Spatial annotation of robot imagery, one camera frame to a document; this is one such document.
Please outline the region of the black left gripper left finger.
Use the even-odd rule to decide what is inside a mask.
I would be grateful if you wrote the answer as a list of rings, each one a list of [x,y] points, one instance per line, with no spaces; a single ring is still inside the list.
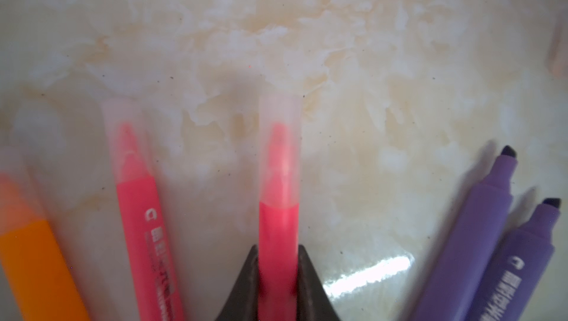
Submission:
[[[216,321],[256,321],[258,304],[258,247],[251,247]]]

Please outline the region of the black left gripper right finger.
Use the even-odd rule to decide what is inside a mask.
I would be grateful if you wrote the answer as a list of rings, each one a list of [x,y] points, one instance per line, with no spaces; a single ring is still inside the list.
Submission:
[[[304,245],[298,249],[297,320],[340,321]]]

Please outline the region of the pink highlighter pen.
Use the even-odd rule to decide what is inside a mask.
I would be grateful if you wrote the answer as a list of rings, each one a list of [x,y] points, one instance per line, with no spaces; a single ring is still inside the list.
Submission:
[[[143,113],[125,98],[101,110],[140,319],[184,320]]]
[[[297,318],[300,96],[259,100],[259,320]]]

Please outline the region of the orange highlighter pen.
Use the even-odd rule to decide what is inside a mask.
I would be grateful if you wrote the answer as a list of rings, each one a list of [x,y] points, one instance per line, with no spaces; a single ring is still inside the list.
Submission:
[[[1,266],[24,320],[88,320],[28,167],[1,149]]]

